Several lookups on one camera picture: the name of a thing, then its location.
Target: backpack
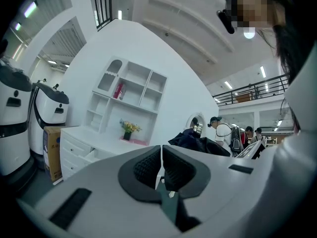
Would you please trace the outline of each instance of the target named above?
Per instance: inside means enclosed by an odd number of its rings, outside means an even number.
[[[242,152],[243,146],[241,144],[240,128],[238,126],[232,128],[231,144],[229,147],[233,157],[238,156]]]

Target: black railing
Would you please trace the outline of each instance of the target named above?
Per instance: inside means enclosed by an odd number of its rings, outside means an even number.
[[[288,88],[286,75],[270,78],[255,84],[214,95],[219,107],[246,101],[258,100],[284,94]]]
[[[97,30],[99,31],[112,21],[112,0],[95,0],[97,12]]]

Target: cardboard box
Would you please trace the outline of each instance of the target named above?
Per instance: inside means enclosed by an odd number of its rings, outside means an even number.
[[[59,156],[60,129],[62,127],[44,127],[43,135],[43,157],[46,173],[52,182],[62,178]]]

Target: pink tray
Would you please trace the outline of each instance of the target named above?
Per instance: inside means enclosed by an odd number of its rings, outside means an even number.
[[[131,143],[131,144],[138,144],[138,145],[148,146],[148,144],[145,141],[138,140],[138,139],[125,140],[125,139],[123,139],[123,136],[122,136],[122,137],[120,137],[120,140],[123,140],[123,141]]]

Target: flower pot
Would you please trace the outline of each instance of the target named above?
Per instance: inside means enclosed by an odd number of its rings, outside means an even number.
[[[132,132],[125,132],[124,136],[123,136],[123,139],[129,141],[130,138],[131,138],[131,134],[132,134]]]

